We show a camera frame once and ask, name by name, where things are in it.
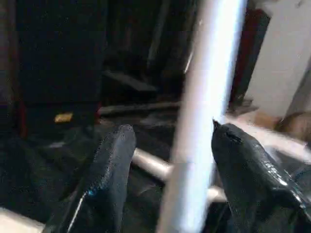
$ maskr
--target metal pole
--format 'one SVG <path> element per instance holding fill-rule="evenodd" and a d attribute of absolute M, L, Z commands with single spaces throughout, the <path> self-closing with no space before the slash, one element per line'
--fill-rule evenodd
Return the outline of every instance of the metal pole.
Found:
<path fill-rule="evenodd" d="M 245 0 L 206 0 L 187 78 L 157 233 L 198 233 L 209 206 L 212 119 L 222 122 L 231 87 Z"/>

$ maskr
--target white wall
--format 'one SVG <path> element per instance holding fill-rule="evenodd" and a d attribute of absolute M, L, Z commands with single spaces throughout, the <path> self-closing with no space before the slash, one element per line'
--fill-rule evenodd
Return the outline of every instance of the white wall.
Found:
<path fill-rule="evenodd" d="M 272 116 L 287 112 L 311 55 L 311 0 L 267 3 L 272 18 L 246 96 Z"/>

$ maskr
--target silver metal bar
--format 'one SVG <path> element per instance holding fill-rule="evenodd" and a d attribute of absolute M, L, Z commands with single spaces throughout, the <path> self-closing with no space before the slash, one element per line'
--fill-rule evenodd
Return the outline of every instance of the silver metal bar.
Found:
<path fill-rule="evenodd" d="M 0 208 L 0 232 L 40 233 L 44 224 Z"/>
<path fill-rule="evenodd" d="M 171 107 L 179 107 L 180 102 L 161 102 L 161 103 L 148 103 L 148 104 L 133 104 L 133 105 L 115 105 L 102 107 L 98 110 L 98 114 L 106 115 L 113 113 L 123 113 L 134 110 L 152 110 L 152 109 L 165 109 Z"/>
<path fill-rule="evenodd" d="M 166 182 L 170 177 L 173 169 L 172 164 L 139 148 L 134 151 L 132 163 L 163 182 Z M 210 202 L 226 202 L 224 191 L 217 186 L 210 187 L 206 193 L 206 197 Z"/>
<path fill-rule="evenodd" d="M 214 162 L 212 119 L 222 122 L 240 38 L 244 0 L 206 0 L 178 120 L 157 233 L 198 233 L 209 206 Z"/>

